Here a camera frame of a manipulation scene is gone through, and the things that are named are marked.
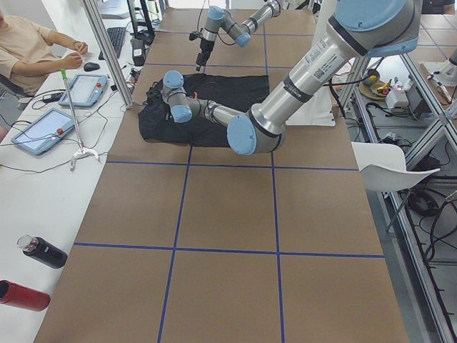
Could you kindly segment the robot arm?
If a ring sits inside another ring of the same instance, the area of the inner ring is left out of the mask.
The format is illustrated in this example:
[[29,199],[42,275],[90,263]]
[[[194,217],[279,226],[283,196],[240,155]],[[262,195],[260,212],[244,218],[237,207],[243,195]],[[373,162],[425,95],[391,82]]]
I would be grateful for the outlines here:
[[237,154],[272,152],[284,141],[286,121],[348,60],[413,51],[421,11],[421,1],[337,1],[323,36],[260,104],[245,113],[187,96],[184,77],[175,70],[164,76],[162,99],[177,123],[203,117],[224,125]]
[[280,15],[282,6],[283,1],[264,1],[264,5],[242,23],[238,23],[229,11],[218,6],[210,6],[205,24],[189,34],[190,41],[200,39],[201,51],[196,57],[196,70],[200,71],[201,67],[206,66],[220,29],[228,34],[235,44],[244,47],[261,25]]

